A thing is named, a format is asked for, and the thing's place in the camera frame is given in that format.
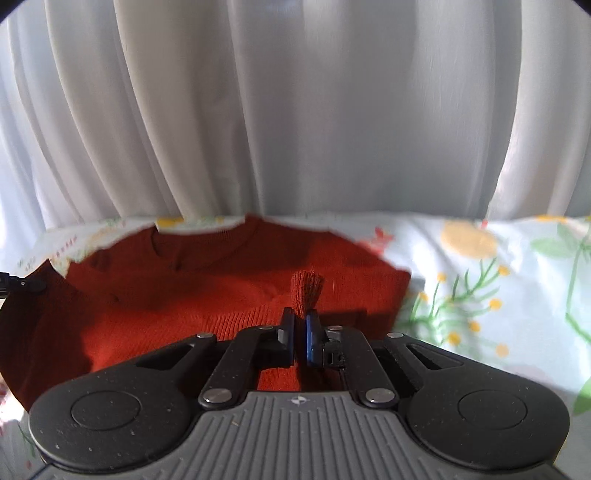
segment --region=bed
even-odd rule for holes
[[[153,224],[182,234],[240,221],[126,218],[48,231],[11,274],[49,258],[65,275],[71,261]],[[591,478],[591,218],[319,213],[275,221],[330,229],[410,270],[395,330],[552,388],[571,414],[556,465],[574,480]],[[0,378],[0,479],[32,478],[42,465],[27,414]]]

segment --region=sheer curtain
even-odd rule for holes
[[[591,210],[570,0],[28,0],[0,26],[0,270],[128,215]]]

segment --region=metal rivet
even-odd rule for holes
[[[365,394],[371,403],[387,403],[392,401],[396,397],[396,394],[387,388],[372,388]]]
[[[232,398],[232,392],[227,388],[210,388],[203,394],[207,403],[224,403]]]

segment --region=red flower print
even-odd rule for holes
[[[376,255],[383,255],[388,245],[394,241],[394,236],[389,233],[385,233],[380,227],[375,228],[375,237],[363,239],[359,242],[364,248],[373,252]]]

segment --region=red knit sweater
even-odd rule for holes
[[[11,293],[0,310],[0,371],[29,409],[58,383],[195,333],[227,340],[245,327],[276,325],[285,306],[301,309],[305,286],[291,285],[301,270],[324,277],[321,322],[370,339],[390,330],[410,279],[333,233],[254,216],[200,235],[152,227],[73,263],[66,279],[49,262],[32,273],[46,290]],[[299,389],[295,369],[264,371],[259,389]]]

